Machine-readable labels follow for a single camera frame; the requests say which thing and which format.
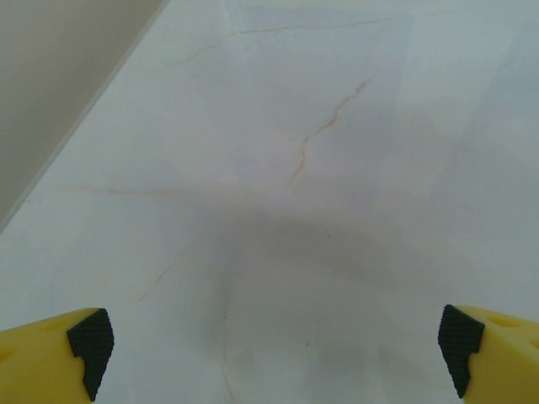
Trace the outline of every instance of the floor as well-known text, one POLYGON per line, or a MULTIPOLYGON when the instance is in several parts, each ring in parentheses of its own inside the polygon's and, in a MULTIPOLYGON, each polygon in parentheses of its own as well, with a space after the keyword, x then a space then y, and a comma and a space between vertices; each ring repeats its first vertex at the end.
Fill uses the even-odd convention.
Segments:
POLYGON ((98 403, 456 404, 445 304, 539 319, 539 3, 173 0, 0 236, 98 403))

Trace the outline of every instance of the marble vein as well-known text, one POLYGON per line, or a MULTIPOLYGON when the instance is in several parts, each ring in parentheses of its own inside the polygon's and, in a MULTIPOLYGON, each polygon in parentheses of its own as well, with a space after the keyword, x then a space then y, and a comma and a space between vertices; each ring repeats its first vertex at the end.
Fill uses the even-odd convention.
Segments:
POLYGON ((331 119, 328 122, 326 122, 325 124, 320 126, 316 132, 312 133, 311 135, 308 135, 307 137, 305 137, 305 139, 303 139, 303 141, 302 141, 302 143, 300 145, 300 162, 297 165, 296 170, 294 170, 294 173, 292 173, 292 175, 288 179, 288 182, 286 183, 287 187, 291 186, 294 183, 297 176, 300 175, 300 173, 302 173, 303 169, 305 168, 305 163, 307 161, 307 145, 308 145, 309 141, 311 141, 312 138, 320 135, 326 129, 328 129, 331 126, 335 125, 335 123, 339 119, 339 114, 340 114, 341 109, 344 108, 346 106, 346 104, 349 103, 350 101, 358 98, 360 96, 360 94, 363 92, 363 90, 365 89, 365 87, 367 87, 369 82, 371 82, 372 78, 373 77, 367 78, 364 82, 362 82, 355 89, 353 94, 351 94, 348 97, 346 97, 345 99, 343 99, 339 103, 339 105, 337 105, 335 107, 333 116, 331 117, 331 119))
POLYGON ((207 51, 211 51, 215 48, 218 48, 222 45, 222 43, 229 38, 232 38, 236 35, 245 35, 245 34, 266 34, 266 33, 272 33, 272 32, 280 32, 280 31, 290 31, 290 30, 297 30, 297 29, 305 29, 305 30, 325 30, 325 29, 348 29, 348 28, 355 28, 359 27, 361 25, 371 25, 371 24, 379 24, 383 22, 391 21, 390 19, 373 19, 369 21, 360 21, 355 23, 348 23, 348 24, 340 24, 340 25, 292 25, 287 27, 276 27, 276 28, 267 28, 267 29, 245 29, 240 31, 233 31, 230 34, 226 35, 222 40, 220 40, 218 43, 207 46, 206 48, 203 48, 202 50, 194 53, 193 55, 182 59, 181 61, 176 61, 174 63, 170 63, 168 65, 163 66, 163 68, 168 67, 174 67, 183 65, 184 63, 187 63, 189 61, 192 61, 196 57, 206 53, 207 51))

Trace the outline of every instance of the black rubber tip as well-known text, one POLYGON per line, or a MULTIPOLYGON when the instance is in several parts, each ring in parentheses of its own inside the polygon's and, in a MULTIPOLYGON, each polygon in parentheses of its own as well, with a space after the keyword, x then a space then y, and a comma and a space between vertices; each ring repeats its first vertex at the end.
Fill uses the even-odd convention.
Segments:
POLYGON ((454 306, 448 305, 444 309, 438 344, 460 398, 464 397, 470 383, 468 359, 472 353, 479 352, 484 329, 484 324, 454 306))
POLYGON ((115 345, 109 314, 105 309, 97 310, 68 330, 67 338, 73 355, 84 361, 84 387, 90 400, 95 401, 115 345))

